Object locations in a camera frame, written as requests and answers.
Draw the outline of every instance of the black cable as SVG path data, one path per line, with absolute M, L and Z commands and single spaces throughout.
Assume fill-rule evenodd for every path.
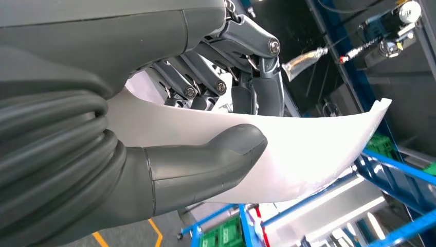
M 333 26 L 333 29 L 336 30 L 336 29 L 338 29 L 339 27 L 344 26 L 346 23 L 348 23 L 348 22 L 350 22 L 351 20 L 357 18 L 359 15 L 365 13 L 368 9 L 371 9 L 371 7 L 373 7 L 373 6 L 375 6 L 375 5 L 379 4 L 379 3 L 381 3 L 381 2 L 383 2 L 383 1 L 384 1 L 384 0 L 376 0 L 376 1 L 372 2 L 372 3 L 370 3 L 370 4 L 369 4 L 369 5 L 368 5 L 364 10 L 357 11 L 357 12 L 354 13 L 353 15 L 351 15 L 351 16 L 345 18 L 343 21 L 341 21 L 340 23 L 338 23 L 338 24 L 336 24 L 335 26 Z M 323 37 L 326 36 L 326 35 L 327 35 L 327 31 L 321 33 L 317 38 L 314 39 L 314 42 L 312 42 L 312 44 L 314 44 L 316 41 L 318 41 L 319 39 L 323 38 Z M 303 51 L 302 53 L 304 53 L 305 51 L 307 51 L 307 49 L 308 49 L 308 46 L 305 47 L 305 48 L 302 50 L 302 51 Z
M 371 9 L 374 6 L 374 5 L 373 6 L 369 5 L 369 6 L 366 6 L 364 8 L 360 8 L 360 9 L 347 9 L 347 10 L 345 10 L 345 9 L 335 9 L 335 8 L 329 7 L 329 6 L 325 5 L 321 0 L 318 0 L 318 3 L 324 9 L 331 11 L 331 12 L 340 13 L 340 14 L 354 14 L 356 12 L 366 11 L 368 9 Z
M 359 28 L 356 29 L 354 32 L 352 32 L 352 33 L 350 33 L 350 34 L 348 34 L 348 35 L 345 35 L 344 37 L 342 37 L 342 38 L 340 38 L 339 40 L 335 41 L 333 44 L 327 46 L 327 49 L 331 49 L 331 48 L 335 47 L 335 46 L 336 46 L 337 44 L 339 44 L 341 41 L 345 40 L 346 38 L 351 37 L 352 35 L 356 34 L 357 32 L 359 32 Z

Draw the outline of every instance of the yellow floor line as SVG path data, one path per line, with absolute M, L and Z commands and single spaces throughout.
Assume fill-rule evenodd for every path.
M 155 247 L 160 247 L 160 243 L 162 242 L 162 233 L 160 233 L 159 229 L 157 228 L 156 224 L 153 222 L 152 219 L 149 219 L 149 223 L 151 225 L 151 227 L 154 229 L 154 231 L 157 233 L 157 241 L 156 244 L 154 245 Z
M 109 247 L 109 245 L 107 245 L 106 241 L 104 241 L 103 237 L 98 232 L 93 233 L 93 236 L 101 247 Z

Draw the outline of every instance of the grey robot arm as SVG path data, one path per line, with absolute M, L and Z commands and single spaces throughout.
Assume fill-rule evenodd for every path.
M 1 1 L 0 246 L 68 243 L 243 179 L 267 145 L 254 126 L 194 147 L 126 148 L 106 129 L 106 100 L 129 75 L 220 32 L 225 11 L 222 0 Z
M 126 148 L 89 91 L 0 101 L 0 245 L 65 244 L 235 187 L 266 148 L 252 125 L 200 146 Z

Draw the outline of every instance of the fluorescent light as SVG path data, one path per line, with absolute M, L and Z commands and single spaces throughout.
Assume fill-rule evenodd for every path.
M 351 241 L 351 239 L 345 234 L 345 232 L 342 230 L 342 229 L 340 229 L 340 228 L 338 228 L 338 229 L 336 229 L 336 230 L 334 230 L 333 232 L 332 232 L 332 235 L 333 235 L 333 237 L 334 238 L 336 238 L 336 239 L 341 239 L 341 238 L 343 238 L 343 239 L 345 239 L 351 246 L 353 246 L 353 242 Z
M 350 231 L 351 234 L 356 236 L 356 231 L 354 230 L 353 226 L 350 223 L 347 223 L 347 229 Z
M 339 239 L 339 244 L 340 244 L 342 247 L 350 247 L 350 246 L 345 242 L 345 240 L 344 240 L 343 238 Z
M 362 207 L 360 207 L 354 211 L 351 211 L 350 213 L 338 218 L 337 220 L 330 222 L 329 224 L 321 227 L 320 229 L 318 229 L 310 234 L 307 234 L 306 239 L 309 242 L 314 241 L 314 240 L 318 239 L 319 237 L 321 237 L 322 235 L 330 232 L 331 229 L 334 229 L 334 228 L 337 228 L 337 227 L 343 225 L 345 222 L 348 222 L 348 221 L 354 219 L 358 215 L 365 213 L 366 211 L 368 211 L 368 210 L 372 209 L 373 207 L 383 203 L 384 201 L 385 201 L 384 197 L 379 197 L 379 198 L 363 205 Z
M 312 202 L 307 203 L 303 207 L 296 209 L 294 212 L 292 212 L 289 215 L 284 216 L 280 220 L 276 221 L 274 224 L 271 224 L 268 227 L 266 227 L 265 228 L 266 233 L 267 234 L 271 233 L 271 232 L 277 230 L 278 228 L 280 228 L 286 224 L 289 224 L 290 221 L 293 221 L 293 220 L 297 219 L 298 217 L 300 217 L 304 214 L 307 214 L 311 210 L 321 206 L 323 203 L 335 198 L 336 196 L 344 193 L 345 191 L 353 188 L 354 186 L 360 184 L 363 181 L 364 181 L 364 178 L 358 177 L 358 178 L 344 184 L 343 186 L 340 186 L 339 188 L 334 189 L 334 190 L 328 192 L 327 194 L 313 200 Z
M 374 217 L 374 215 L 372 213 L 368 213 L 368 218 L 372 224 L 372 227 L 375 230 L 375 233 L 377 233 L 377 237 L 379 239 L 385 239 L 386 238 L 385 233 L 383 233 L 383 230 L 380 227 L 380 225 L 378 224 L 377 219 Z

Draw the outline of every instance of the grey floor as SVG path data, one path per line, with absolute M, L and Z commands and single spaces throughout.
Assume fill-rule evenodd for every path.
M 189 246 L 189 237 L 185 237 L 182 241 L 178 241 L 176 238 L 177 233 L 183 227 L 183 224 L 180 221 L 176 211 L 157 216 L 152 220 L 163 236 L 160 247 Z M 151 224 L 147 220 L 130 225 L 101 230 L 99 233 L 109 247 L 152 247 L 156 246 L 156 240 L 158 238 L 157 233 L 153 230 Z M 101 245 L 92 235 L 90 235 L 76 242 L 64 245 L 63 247 L 101 247 Z

